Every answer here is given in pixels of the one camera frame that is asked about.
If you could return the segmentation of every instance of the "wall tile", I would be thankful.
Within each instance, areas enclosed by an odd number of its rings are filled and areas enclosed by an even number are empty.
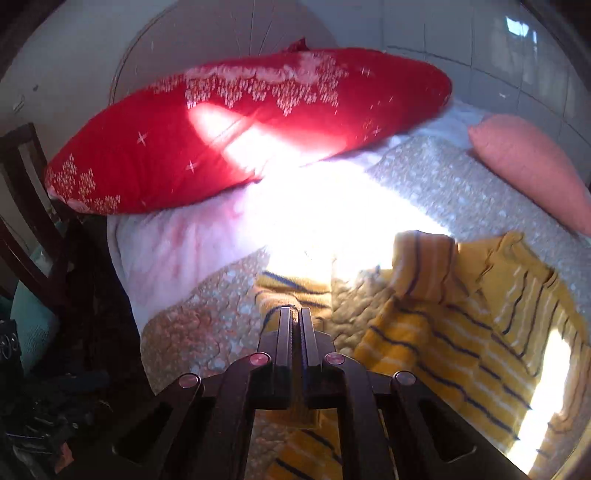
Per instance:
[[[562,123],[558,144],[573,162],[586,185],[591,182],[591,146],[573,128]]]
[[[493,113],[516,113],[519,91],[502,80],[472,69],[470,103]]]
[[[425,61],[427,56],[423,51],[406,50],[404,48],[392,48],[387,47],[385,50],[390,55],[397,55],[399,57],[405,57],[406,59]]]
[[[382,0],[301,0],[341,47],[382,48]]]
[[[427,61],[445,72],[453,83],[453,94],[462,102],[470,102],[470,67],[456,61],[427,55]]]
[[[591,143],[591,93],[587,91],[574,68],[569,71],[569,88],[566,96],[564,119],[580,135]]]
[[[519,87],[523,36],[518,2],[473,0],[473,7],[472,67]]]
[[[425,9],[425,51],[472,62],[472,0],[436,0]]]
[[[251,55],[281,51],[302,37],[310,48],[338,46],[324,21],[310,15],[309,9],[300,3],[256,0],[254,5],[249,32]]]
[[[560,117],[524,92],[519,95],[517,114],[533,123],[552,140],[558,140],[560,124],[562,123]]]
[[[425,0],[384,0],[384,46],[425,51]]]
[[[521,21],[525,33],[521,89],[562,116],[569,82],[569,60],[552,35],[524,7],[521,8]]]

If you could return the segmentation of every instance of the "metal screw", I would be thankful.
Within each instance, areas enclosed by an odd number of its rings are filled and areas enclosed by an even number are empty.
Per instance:
[[[18,338],[16,333],[13,333],[10,336],[10,346],[12,347],[12,350],[14,350],[15,352],[18,350]]]
[[[271,360],[271,358],[269,357],[269,355],[267,355],[266,353],[260,353],[260,352],[253,353],[251,355],[251,357],[248,359],[248,361],[254,367],[262,367],[263,365],[266,365],[267,363],[269,363],[270,360]]]
[[[345,363],[345,357],[343,355],[341,355],[340,353],[335,353],[335,352],[327,353],[326,356],[324,357],[324,359],[330,365],[340,365],[342,363]]]
[[[10,357],[12,356],[12,347],[10,346],[10,338],[8,338],[8,335],[2,335],[2,337],[0,337],[0,351],[6,360],[10,360]]]
[[[199,383],[199,377],[193,374],[184,374],[178,379],[178,384],[181,388],[193,388]]]
[[[396,373],[394,378],[399,384],[404,385],[405,387],[409,387],[417,381],[417,377],[415,377],[411,372],[407,371]]]

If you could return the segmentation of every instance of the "bed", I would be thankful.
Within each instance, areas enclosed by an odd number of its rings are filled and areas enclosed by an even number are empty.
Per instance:
[[[111,102],[172,72],[271,53],[301,37],[312,48],[336,47],[322,22],[296,1],[257,2],[256,15],[232,2],[230,16],[222,14],[226,3],[190,8],[181,2],[147,25],[121,61]],[[164,26],[171,23],[175,37],[164,42]],[[197,31],[199,40],[207,41],[222,30],[235,37],[209,48],[183,40]],[[181,54],[167,55],[168,48]],[[350,355],[363,332],[346,325],[351,305],[363,299],[374,299],[367,309],[383,305],[376,272],[391,260],[392,238],[403,230],[446,233],[460,241],[523,231],[590,318],[591,273],[580,266],[591,264],[591,249],[470,156],[467,127],[485,115],[454,100],[440,118],[363,150],[278,172],[196,205],[108,217],[109,253],[131,302],[152,389],[161,391],[187,371],[220,373],[256,350],[262,322],[251,288],[270,262],[286,261],[296,251],[329,251],[334,260],[340,297],[333,298],[334,325],[328,331],[337,349]],[[323,192],[321,209],[318,198],[297,194],[302,184]],[[294,195],[286,196],[286,189]],[[311,211],[317,214],[304,214]],[[386,226],[385,217],[396,221]],[[288,234],[292,228],[298,229],[295,239]],[[539,478],[549,478],[565,463],[590,416],[586,398],[576,427],[547,469],[537,472]],[[257,418],[248,478],[262,478],[289,432]]]

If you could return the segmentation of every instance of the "yellow blanket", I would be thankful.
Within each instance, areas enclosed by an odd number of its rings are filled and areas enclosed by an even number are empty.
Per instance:
[[[282,306],[311,308],[317,329],[330,320],[330,265],[305,267],[257,279],[265,331]],[[391,297],[354,358],[385,375],[412,371],[522,470],[543,471],[572,428],[590,366],[585,322],[556,272],[518,232],[469,244],[404,232],[382,275]],[[267,477],[342,478],[335,412],[294,433]]]

